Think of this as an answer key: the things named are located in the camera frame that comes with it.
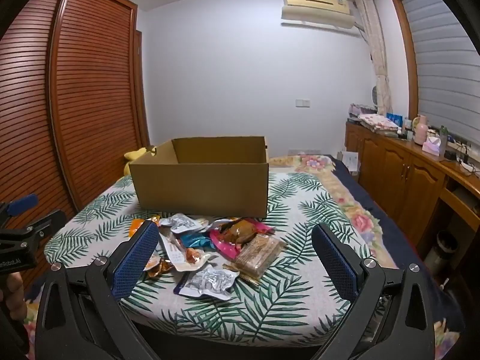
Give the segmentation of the person left hand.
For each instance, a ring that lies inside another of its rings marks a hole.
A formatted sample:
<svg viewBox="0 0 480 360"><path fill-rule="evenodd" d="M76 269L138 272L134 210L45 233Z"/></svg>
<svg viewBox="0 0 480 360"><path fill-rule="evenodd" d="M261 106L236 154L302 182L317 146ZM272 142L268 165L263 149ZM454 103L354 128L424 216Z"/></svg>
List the person left hand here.
<svg viewBox="0 0 480 360"><path fill-rule="evenodd" d="M13 320L23 321L26 318L27 305L24 301L23 280L19 272L1 279L1 301L5 302Z"/></svg>

